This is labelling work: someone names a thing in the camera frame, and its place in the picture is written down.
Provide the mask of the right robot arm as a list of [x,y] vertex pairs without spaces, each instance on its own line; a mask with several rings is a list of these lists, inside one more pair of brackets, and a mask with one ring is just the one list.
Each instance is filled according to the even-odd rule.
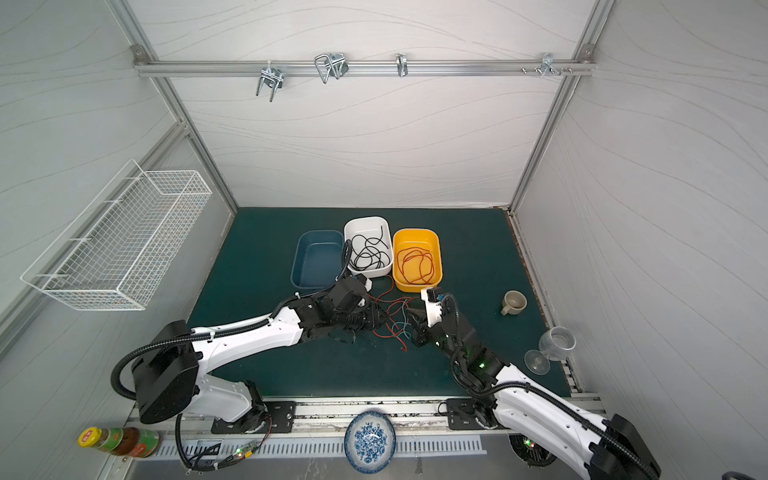
[[554,394],[503,360],[477,337],[456,298],[441,288],[420,293],[414,342],[448,358],[454,382],[480,404],[480,417],[520,434],[583,479],[658,479],[661,468],[626,418],[610,419]]

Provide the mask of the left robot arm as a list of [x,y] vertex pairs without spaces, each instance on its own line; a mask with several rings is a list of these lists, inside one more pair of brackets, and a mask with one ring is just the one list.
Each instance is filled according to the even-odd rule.
[[234,428],[254,427],[267,412],[255,384],[224,380],[214,371],[334,332],[357,335],[380,328],[385,319],[370,299],[372,282],[351,272],[351,256],[352,243],[345,241],[342,270],[333,283],[287,298],[266,315],[210,327],[189,328],[183,320],[167,324],[152,342],[117,362],[112,389],[135,401],[144,424],[186,414],[214,417]]

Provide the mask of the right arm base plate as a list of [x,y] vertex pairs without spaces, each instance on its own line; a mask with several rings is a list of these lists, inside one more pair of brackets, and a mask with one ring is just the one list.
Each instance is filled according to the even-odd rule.
[[451,431],[496,430],[500,424],[489,405],[473,398],[448,398],[443,402],[444,410],[439,410],[447,417]]

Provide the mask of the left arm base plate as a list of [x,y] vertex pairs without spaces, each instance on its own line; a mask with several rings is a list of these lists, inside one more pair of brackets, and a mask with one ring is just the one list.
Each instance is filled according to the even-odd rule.
[[290,433],[293,430],[297,403],[295,401],[268,401],[252,409],[241,419],[225,422],[217,419],[211,427],[212,434]]

